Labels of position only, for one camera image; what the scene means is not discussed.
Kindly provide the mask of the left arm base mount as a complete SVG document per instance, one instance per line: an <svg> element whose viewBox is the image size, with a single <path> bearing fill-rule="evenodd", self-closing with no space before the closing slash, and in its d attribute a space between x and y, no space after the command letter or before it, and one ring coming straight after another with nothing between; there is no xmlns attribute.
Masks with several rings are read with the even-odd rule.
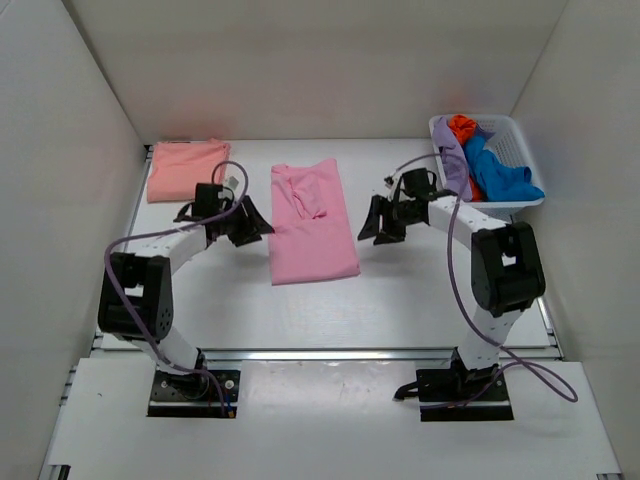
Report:
<svg viewBox="0 0 640 480"><path fill-rule="evenodd" d="M222 394L209 378L174 375L157 370L149 394L147 416L152 418L235 419L241 386L239 369L210 370Z"/></svg>

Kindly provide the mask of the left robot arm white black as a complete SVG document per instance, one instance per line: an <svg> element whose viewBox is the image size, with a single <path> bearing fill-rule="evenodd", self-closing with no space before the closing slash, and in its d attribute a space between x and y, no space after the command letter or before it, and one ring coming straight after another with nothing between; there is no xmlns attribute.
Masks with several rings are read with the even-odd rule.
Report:
<svg viewBox="0 0 640 480"><path fill-rule="evenodd" d="M197 398L208 389L209 373L201 350L173 326L172 277L221 237L241 247L274 229L246 192L216 183L197 184L194 200L174 222L175 228L126 238L147 242L133 253L107 250L97 321L102 332L140 348L159 370L174 375L185 397Z"/></svg>

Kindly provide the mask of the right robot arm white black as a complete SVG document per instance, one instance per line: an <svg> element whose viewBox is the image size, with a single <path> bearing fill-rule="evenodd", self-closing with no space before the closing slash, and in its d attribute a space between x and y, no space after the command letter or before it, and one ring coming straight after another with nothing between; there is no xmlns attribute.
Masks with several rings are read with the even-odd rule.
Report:
<svg viewBox="0 0 640 480"><path fill-rule="evenodd" d="M455 242L470 252L470 286L474 313L462 310L470 333L454 349L449 391L471 400L484 388L484 377L498 368L506 339L523 312L541 297L546 281L533 228L525 222L506 223L461 201L451 190L436 187L436 175L426 168L394 173L384 179L387 195L374 195L360 241L375 245L400 243L407 228L425 224L447 234L447 268L454 298L461 303L455 280Z"/></svg>

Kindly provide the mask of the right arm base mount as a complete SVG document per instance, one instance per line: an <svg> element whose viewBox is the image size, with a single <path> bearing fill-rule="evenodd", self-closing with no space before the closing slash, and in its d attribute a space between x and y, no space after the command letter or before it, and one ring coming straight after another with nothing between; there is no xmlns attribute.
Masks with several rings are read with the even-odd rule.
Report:
<svg viewBox="0 0 640 480"><path fill-rule="evenodd" d="M512 421L514 413L498 364L468 370L459 359L448 368L416 370L413 382L400 386L393 400L417 399L421 422Z"/></svg>

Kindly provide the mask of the pink t shirt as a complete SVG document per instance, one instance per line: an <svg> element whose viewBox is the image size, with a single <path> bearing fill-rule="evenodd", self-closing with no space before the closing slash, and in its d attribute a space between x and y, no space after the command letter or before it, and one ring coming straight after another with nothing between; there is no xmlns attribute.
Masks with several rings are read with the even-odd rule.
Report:
<svg viewBox="0 0 640 480"><path fill-rule="evenodd" d="M269 235L274 286L324 282L360 274L337 161L271 168Z"/></svg>

